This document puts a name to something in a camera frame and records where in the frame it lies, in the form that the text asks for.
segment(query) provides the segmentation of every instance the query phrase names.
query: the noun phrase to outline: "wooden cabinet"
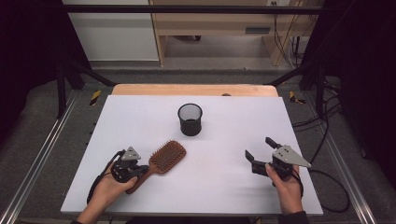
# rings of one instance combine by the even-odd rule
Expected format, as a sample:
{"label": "wooden cabinet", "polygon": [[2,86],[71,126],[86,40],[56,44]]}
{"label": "wooden cabinet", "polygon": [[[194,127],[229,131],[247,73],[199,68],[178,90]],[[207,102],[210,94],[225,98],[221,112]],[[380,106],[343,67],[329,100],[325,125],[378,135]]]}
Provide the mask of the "wooden cabinet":
{"label": "wooden cabinet", "polygon": [[[267,6],[267,0],[149,0],[149,3],[159,6]],[[289,3],[290,7],[307,5],[322,5],[322,1],[290,0]],[[275,29],[285,49],[289,44],[288,36],[310,36],[315,27],[315,20],[307,15],[156,13],[152,14],[152,19],[161,64],[169,35],[260,35],[273,65],[279,65],[282,54],[274,39]]]}

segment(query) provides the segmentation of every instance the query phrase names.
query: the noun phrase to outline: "white tabletop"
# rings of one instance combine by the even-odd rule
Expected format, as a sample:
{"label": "white tabletop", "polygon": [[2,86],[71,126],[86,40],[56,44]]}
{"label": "white tabletop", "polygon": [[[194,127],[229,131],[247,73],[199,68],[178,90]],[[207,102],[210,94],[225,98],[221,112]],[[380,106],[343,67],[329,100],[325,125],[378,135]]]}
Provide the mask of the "white tabletop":
{"label": "white tabletop", "polygon": [[[202,131],[179,129],[178,109],[186,103],[204,111]],[[122,194],[106,212],[136,216],[259,216],[279,214],[272,181],[251,173],[248,150],[258,161],[271,161],[271,137],[301,154],[280,97],[110,95],[61,211],[80,213],[92,182],[117,151],[132,146],[148,164],[168,140],[177,140],[186,157],[165,175],[152,175],[133,194]],[[311,178],[300,169],[303,205],[323,214]]]}

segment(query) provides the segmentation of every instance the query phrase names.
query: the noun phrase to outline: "horizontal black bar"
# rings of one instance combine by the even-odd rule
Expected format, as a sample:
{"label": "horizontal black bar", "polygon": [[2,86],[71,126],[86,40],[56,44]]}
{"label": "horizontal black bar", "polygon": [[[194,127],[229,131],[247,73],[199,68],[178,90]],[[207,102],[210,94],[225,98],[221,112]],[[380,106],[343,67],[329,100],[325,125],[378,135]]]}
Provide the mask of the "horizontal black bar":
{"label": "horizontal black bar", "polygon": [[320,15],[341,8],[323,7],[236,7],[236,6],[134,6],[134,5],[63,5],[51,6],[71,13],[208,13],[208,14],[286,14]]}

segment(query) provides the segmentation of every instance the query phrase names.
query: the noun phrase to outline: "hand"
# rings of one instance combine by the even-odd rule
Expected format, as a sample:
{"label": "hand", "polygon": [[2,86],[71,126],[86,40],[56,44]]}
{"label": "hand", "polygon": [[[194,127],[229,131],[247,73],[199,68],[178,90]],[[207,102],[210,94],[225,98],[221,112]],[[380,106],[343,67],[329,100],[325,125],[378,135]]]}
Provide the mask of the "hand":
{"label": "hand", "polygon": [[112,165],[106,170],[105,174],[107,175],[104,175],[96,186],[91,201],[79,215],[77,219],[78,222],[84,224],[96,223],[97,218],[99,218],[99,216],[101,216],[125,190],[134,186],[137,176],[131,178],[126,183],[120,183],[113,178],[111,167]]}
{"label": "hand", "polygon": [[[294,165],[294,171],[299,172],[299,167]],[[303,204],[301,202],[300,184],[292,176],[289,176],[285,181],[280,179],[273,167],[268,163],[265,164],[265,169],[268,176],[272,179],[276,186],[277,196],[280,202],[280,211],[283,215],[302,212]]]}

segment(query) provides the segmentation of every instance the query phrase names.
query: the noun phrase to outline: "hairbrush bristles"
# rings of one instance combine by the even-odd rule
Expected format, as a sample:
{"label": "hairbrush bristles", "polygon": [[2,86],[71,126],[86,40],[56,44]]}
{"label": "hairbrush bristles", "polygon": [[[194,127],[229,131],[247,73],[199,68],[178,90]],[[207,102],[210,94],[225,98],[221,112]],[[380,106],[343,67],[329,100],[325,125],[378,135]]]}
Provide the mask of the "hairbrush bristles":
{"label": "hairbrush bristles", "polygon": [[171,140],[155,151],[149,159],[148,171],[141,175],[131,189],[126,190],[132,194],[152,174],[164,175],[174,167],[187,154],[186,149],[177,141]]}

